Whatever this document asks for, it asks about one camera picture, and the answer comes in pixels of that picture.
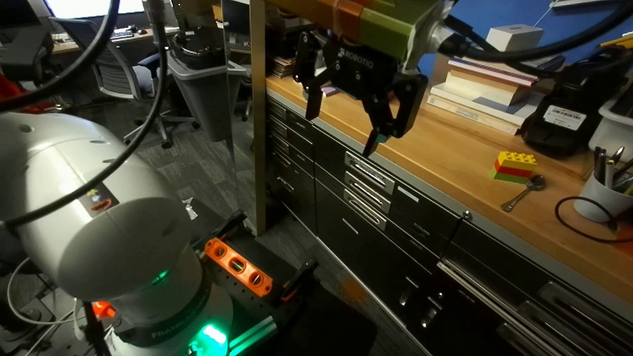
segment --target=wooden workbench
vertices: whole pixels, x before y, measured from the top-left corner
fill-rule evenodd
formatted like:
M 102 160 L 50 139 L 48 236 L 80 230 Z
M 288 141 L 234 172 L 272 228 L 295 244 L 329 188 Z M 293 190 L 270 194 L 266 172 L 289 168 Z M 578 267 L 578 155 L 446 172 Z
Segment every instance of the wooden workbench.
M 270 77 L 268 91 L 305 107 L 301 87 L 291 79 Z M 323 101 L 321 119 L 361 143 L 367 143 L 371 133 L 365 109 L 345 93 Z M 491 178 L 501 151 L 533 153 L 519 137 L 428 107 L 420 111 L 416 127 L 404 139 L 390 139 L 379 149 L 394 164 L 633 307 L 633 244 L 598 244 L 566 230 L 555 218 L 557 202 L 582 190 L 592 168 L 590 155 L 553 160 L 535 153 L 549 188 L 529 194 L 513 214 L 507 214 L 501 204 L 525 186 Z M 572 204 L 562 208 L 562 216 L 588 234 L 614 238 L 608 228 L 582 220 Z

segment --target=office chair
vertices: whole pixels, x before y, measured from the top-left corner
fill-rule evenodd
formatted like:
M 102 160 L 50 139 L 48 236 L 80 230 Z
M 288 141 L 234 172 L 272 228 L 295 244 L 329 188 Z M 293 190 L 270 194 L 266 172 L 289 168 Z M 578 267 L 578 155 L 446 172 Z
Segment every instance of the office chair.
M 92 22 L 84 20 L 56 20 L 70 38 L 80 46 L 88 48 L 94 38 L 98 36 Z M 159 69 L 159 54 L 141 60 L 139 64 L 131 66 L 125 54 L 115 46 L 109 44 L 108 50 L 98 58 L 94 64 L 94 75 L 98 87 L 104 95 L 125 99 L 125 101 L 143 101 L 153 99 L 157 89 L 157 69 Z M 167 131 L 167 125 L 183 125 L 191 123 L 199 129 L 199 121 L 195 117 L 173 117 L 169 111 L 161 113 L 157 121 L 157 131 L 163 141 L 163 149 L 175 147 L 173 135 Z M 125 143 L 131 143 L 139 131 L 141 123 L 137 121 L 137 129 L 123 137 Z

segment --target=orange tool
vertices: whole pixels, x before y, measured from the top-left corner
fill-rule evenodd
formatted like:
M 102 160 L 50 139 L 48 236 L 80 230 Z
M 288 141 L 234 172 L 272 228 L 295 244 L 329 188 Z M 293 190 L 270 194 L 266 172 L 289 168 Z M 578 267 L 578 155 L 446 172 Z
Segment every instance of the orange tool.
M 268 297 L 274 291 L 274 277 L 250 263 L 220 238 L 210 240 L 204 253 L 260 299 Z

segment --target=stack of books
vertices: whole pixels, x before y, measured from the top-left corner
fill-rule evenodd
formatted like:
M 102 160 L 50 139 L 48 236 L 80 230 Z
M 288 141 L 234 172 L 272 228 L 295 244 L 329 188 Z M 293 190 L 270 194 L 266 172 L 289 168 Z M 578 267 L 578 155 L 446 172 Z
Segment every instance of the stack of books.
M 537 79 L 503 64 L 450 60 L 448 77 L 432 87 L 428 105 L 517 135 L 543 101 L 533 89 Z

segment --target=white cup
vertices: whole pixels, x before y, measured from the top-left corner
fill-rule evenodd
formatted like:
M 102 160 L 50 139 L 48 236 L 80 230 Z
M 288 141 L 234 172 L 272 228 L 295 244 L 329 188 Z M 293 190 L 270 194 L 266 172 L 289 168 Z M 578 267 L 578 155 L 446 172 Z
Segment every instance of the white cup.
M 580 196 L 598 202 L 614 218 L 633 208 L 633 196 L 608 188 L 606 184 L 598 182 L 594 174 L 582 188 Z M 594 202 L 576 200 L 574 208 L 580 216 L 592 222 L 600 222 L 600 224 L 610 222 L 610 216 Z

